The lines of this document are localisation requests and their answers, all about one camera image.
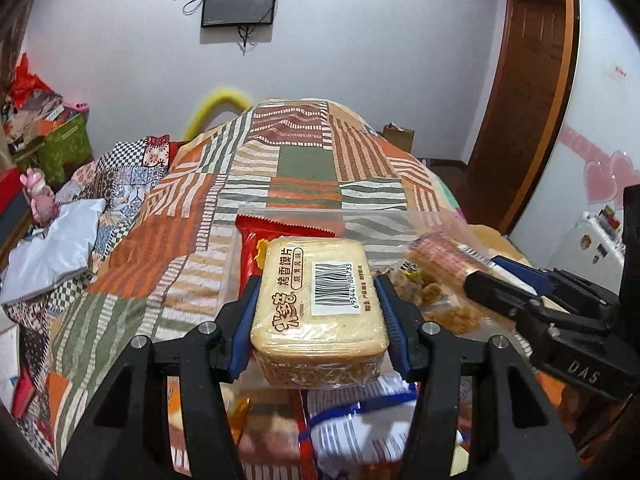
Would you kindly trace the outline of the pink heart wall stickers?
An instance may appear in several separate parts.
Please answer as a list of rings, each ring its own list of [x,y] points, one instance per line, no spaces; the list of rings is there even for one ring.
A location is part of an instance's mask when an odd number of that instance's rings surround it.
[[[570,127],[563,127],[558,140],[585,163],[582,176],[590,204],[611,203],[623,208],[624,189],[639,183],[639,166],[623,151],[605,153],[597,144]]]

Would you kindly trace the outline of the toasted bun slices pack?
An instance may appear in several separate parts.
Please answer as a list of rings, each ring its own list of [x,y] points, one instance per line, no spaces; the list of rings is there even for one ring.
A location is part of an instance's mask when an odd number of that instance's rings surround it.
[[[363,386],[388,347],[367,255],[356,240],[284,236],[266,249],[250,331],[270,386]]]

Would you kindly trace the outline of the clear pack striped biscuits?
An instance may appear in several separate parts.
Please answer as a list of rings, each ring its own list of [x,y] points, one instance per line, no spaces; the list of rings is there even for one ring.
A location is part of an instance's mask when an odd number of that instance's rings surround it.
[[[500,278],[491,261],[475,249],[439,232],[425,233],[406,247],[406,258],[453,290],[463,292],[466,278],[482,272]]]

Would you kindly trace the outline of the white grey plastic bag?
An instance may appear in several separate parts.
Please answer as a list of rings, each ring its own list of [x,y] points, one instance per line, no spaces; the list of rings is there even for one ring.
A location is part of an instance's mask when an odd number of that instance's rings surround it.
[[[1,304],[29,300],[88,269],[106,200],[62,205],[47,232],[21,240],[2,276]]]

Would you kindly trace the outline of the brown wooden door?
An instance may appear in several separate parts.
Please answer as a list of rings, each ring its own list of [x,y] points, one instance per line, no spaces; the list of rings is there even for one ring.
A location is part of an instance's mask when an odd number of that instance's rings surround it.
[[[466,170],[473,223],[518,222],[547,165],[577,58],[579,0],[506,0],[486,112]]]

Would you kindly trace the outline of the white blue striped snack bag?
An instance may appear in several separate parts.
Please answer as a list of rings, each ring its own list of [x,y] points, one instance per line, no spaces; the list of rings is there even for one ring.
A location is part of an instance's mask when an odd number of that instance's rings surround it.
[[[394,478],[419,393],[397,373],[364,386],[309,390],[298,443],[310,448],[322,478]]]

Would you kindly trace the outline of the patchwork striped bed blanket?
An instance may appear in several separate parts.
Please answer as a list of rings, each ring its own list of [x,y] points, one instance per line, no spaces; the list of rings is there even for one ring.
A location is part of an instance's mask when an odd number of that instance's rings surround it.
[[[332,101],[268,100],[171,144],[168,173],[74,301],[60,313],[42,300],[8,307],[35,386],[17,427],[49,469],[133,336],[178,338],[216,315],[240,211],[449,212],[484,226],[441,177]]]

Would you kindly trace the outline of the red plastic bag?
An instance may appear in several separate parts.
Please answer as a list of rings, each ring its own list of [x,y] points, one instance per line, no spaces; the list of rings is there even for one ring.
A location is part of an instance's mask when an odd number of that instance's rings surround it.
[[[22,108],[36,91],[52,92],[52,89],[29,71],[28,56],[24,52],[15,67],[9,96],[16,108]]]

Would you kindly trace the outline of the clear plastic storage bin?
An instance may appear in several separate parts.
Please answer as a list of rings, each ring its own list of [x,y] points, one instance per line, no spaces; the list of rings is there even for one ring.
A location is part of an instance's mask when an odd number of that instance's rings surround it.
[[[405,453],[420,388],[390,365],[374,289],[386,275],[424,318],[476,337],[488,318],[405,257],[421,235],[473,258],[516,257],[488,226],[454,214],[243,210],[229,294],[262,281],[246,331],[250,362],[224,387],[232,439],[250,479],[390,479]]]

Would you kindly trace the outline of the green gift box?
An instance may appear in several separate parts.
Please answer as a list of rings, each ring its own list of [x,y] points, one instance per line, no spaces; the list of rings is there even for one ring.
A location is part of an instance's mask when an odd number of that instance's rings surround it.
[[[78,114],[46,136],[38,136],[14,155],[17,167],[40,169],[57,190],[82,165],[93,160],[85,116]]]

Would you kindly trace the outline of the checkered patterned quilt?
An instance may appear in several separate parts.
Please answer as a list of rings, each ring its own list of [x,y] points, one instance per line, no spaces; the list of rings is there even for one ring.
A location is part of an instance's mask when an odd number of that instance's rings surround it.
[[[106,200],[88,269],[62,281],[50,292],[14,304],[42,300],[55,313],[71,304],[96,279],[102,264],[137,219],[145,197],[168,173],[171,149],[169,136],[147,136],[136,142],[119,142],[95,162],[77,169],[55,195],[58,212],[62,205],[78,200]],[[25,238],[44,234],[49,226],[36,229]]]

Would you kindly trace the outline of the brown cardboard box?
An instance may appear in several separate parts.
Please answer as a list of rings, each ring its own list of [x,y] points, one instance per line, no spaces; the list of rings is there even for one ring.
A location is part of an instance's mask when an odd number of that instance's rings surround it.
[[[401,128],[393,122],[390,122],[383,127],[382,136],[390,142],[390,144],[396,146],[396,148],[406,153],[411,152],[414,138],[414,131],[412,129]]]

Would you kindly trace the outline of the pink plush toy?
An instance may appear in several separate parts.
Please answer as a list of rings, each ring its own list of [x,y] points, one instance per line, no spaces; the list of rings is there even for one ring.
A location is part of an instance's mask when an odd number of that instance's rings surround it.
[[[58,215],[58,203],[55,195],[47,185],[46,176],[41,169],[28,167],[20,175],[34,222],[46,228]]]

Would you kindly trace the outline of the small wall monitor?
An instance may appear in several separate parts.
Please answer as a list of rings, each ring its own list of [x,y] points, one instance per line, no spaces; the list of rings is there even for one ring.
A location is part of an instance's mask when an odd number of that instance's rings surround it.
[[[271,25],[277,0],[203,0],[201,28]]]

